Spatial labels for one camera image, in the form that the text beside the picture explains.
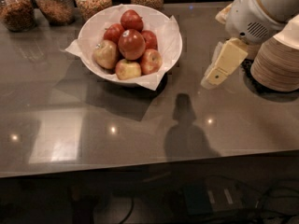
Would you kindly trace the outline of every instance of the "gray tabletop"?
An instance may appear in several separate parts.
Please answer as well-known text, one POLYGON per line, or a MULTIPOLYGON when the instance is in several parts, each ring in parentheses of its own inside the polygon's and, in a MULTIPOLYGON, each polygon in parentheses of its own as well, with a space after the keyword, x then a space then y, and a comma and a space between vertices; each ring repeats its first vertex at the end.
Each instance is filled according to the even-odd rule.
POLYGON ((200 81, 225 4, 165 5, 183 38, 157 91, 104 81, 64 52, 71 25, 11 33, 0 27, 0 176, 186 161, 299 148, 298 93, 258 94, 242 68, 215 90, 200 81))

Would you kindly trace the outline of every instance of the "robotic arm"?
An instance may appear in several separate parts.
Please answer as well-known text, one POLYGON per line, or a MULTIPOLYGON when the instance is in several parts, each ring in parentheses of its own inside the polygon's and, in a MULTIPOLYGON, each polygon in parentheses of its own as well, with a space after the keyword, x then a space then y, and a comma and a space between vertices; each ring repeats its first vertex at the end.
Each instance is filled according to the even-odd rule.
MULTIPOLYGON (((231 39, 216 47, 201 85, 207 89, 219 86, 248 57, 250 47, 274 35, 281 41, 284 34, 288 37, 299 34, 294 29, 290 34, 292 23, 299 21, 299 16, 293 18, 298 13, 299 0, 234 0, 216 17, 225 24, 231 39)), ((290 42, 298 43, 299 39, 288 39, 289 45, 290 42)))

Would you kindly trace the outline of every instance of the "white bowl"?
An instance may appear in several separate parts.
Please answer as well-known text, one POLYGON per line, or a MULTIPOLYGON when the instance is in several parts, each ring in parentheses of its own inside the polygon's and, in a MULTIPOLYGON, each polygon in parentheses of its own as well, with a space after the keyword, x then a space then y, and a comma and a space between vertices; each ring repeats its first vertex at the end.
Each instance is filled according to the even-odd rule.
POLYGON ((122 86, 143 86, 156 90, 164 74, 170 70, 182 51, 182 38, 179 32, 178 23, 174 17, 168 18, 162 12, 140 5, 119 5, 107 8, 98 12, 86 21, 82 27, 78 40, 78 50, 67 51, 78 55, 88 69, 99 77, 117 83, 122 86), (151 30, 157 35, 158 50, 163 57, 163 65, 157 73, 119 80, 115 74, 110 74, 100 67, 92 58, 93 50, 102 39, 105 28, 116 22, 121 22, 121 15, 128 9, 135 10, 144 22, 144 29, 151 30))

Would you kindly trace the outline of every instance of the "countertop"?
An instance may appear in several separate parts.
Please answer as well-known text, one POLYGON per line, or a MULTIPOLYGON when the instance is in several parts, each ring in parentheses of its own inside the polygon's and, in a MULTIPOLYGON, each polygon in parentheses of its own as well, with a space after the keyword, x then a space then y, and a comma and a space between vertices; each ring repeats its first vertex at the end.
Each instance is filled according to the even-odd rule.
POLYGON ((48 174, 299 149, 298 92, 259 94, 239 67, 215 90, 200 81, 228 38, 224 3, 166 4, 183 39, 157 91, 92 74, 64 49, 82 27, 0 26, 0 176, 48 174))

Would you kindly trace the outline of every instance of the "red apple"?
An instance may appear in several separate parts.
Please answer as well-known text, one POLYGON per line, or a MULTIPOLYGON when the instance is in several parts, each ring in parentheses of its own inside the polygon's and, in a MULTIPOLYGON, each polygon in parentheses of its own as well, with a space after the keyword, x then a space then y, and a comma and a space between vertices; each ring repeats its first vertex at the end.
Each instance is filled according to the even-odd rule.
POLYGON ((120 23, 114 23, 106 29, 103 39, 113 41, 115 44, 119 43, 121 34, 124 32, 124 28, 120 23))
POLYGON ((117 45, 110 40, 102 40, 93 50, 93 58, 96 63, 106 69, 113 69, 119 57, 120 52, 117 45))
POLYGON ((120 37, 119 50, 127 60, 137 60, 146 49, 146 42, 137 30, 126 30, 120 37))
POLYGON ((140 61, 142 74, 148 75, 157 72, 162 66, 162 62, 162 56, 158 50, 146 49, 140 61))
POLYGON ((146 42, 146 49, 158 49, 158 41, 155 33, 150 30, 143 30, 141 34, 146 42))
POLYGON ((136 61, 121 59, 115 66, 115 74, 120 80, 141 77, 141 67, 136 61))
POLYGON ((141 32, 143 29, 142 18, 133 9, 129 9, 121 15, 121 25, 125 30, 135 29, 138 32, 141 32))

